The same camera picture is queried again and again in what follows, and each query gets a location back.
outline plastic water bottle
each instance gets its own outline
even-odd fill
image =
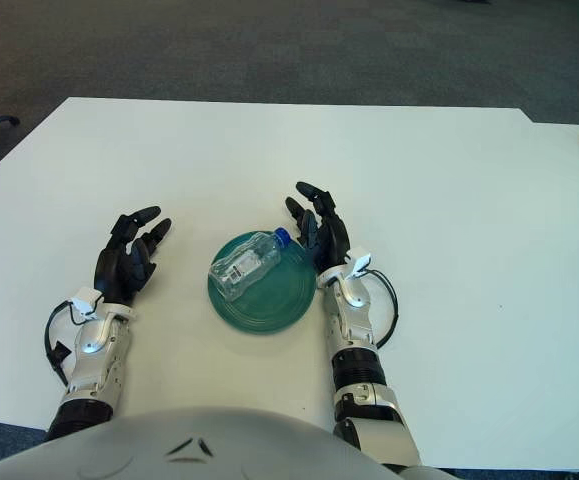
[[[280,250],[290,243],[291,236],[284,228],[273,233],[256,232],[229,255],[216,260],[209,277],[225,300],[233,302],[280,263]]]

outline teal ceramic plate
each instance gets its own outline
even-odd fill
[[[213,262],[229,255],[254,233],[231,240],[220,249]],[[278,265],[231,303],[226,302],[211,279],[207,279],[211,303],[227,323],[244,332],[267,334],[287,328],[304,315],[316,291],[316,274],[296,242],[292,241],[281,250],[281,255]]]

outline white tabletop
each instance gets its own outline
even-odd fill
[[[173,228],[134,304],[118,415],[249,406],[330,430],[320,293],[271,336],[206,294],[230,238],[295,232],[284,198],[305,180],[398,291],[381,359],[423,462],[579,468],[579,136],[558,128],[511,109],[67,100],[0,162],[0,422],[51,422],[49,312],[91,285],[120,213],[160,205]]]

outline blue bottle cap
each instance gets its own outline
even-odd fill
[[[289,235],[289,232],[286,231],[284,228],[282,227],[276,228],[273,231],[273,233],[276,234],[276,238],[280,243],[280,248],[285,248],[287,245],[291,243],[291,235]]]

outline robotic arm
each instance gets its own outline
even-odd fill
[[[300,229],[298,241],[312,258],[318,287],[325,294],[327,347],[336,390],[334,433],[395,470],[418,465],[418,451],[378,356],[392,330],[376,342],[369,321],[369,292],[360,277],[368,272],[371,254],[362,247],[350,249],[347,229],[329,192],[304,182],[296,189],[322,218],[318,226],[311,210],[291,197],[285,200]]]
[[[128,323],[136,316],[130,308],[131,301],[156,268],[151,263],[151,255],[171,227],[171,220],[162,220],[136,239],[129,254],[127,244],[140,227],[159,214],[159,207],[149,207],[121,215],[98,257],[94,288],[81,288],[71,300],[56,307],[49,318],[45,329],[47,358],[67,390],[47,433],[47,441],[106,422],[117,407],[130,339]],[[51,322],[67,307],[72,322],[80,326],[74,343],[76,365],[69,381],[61,363],[71,350],[60,342],[53,349],[49,344]],[[74,308],[82,318],[79,322],[74,320]]]

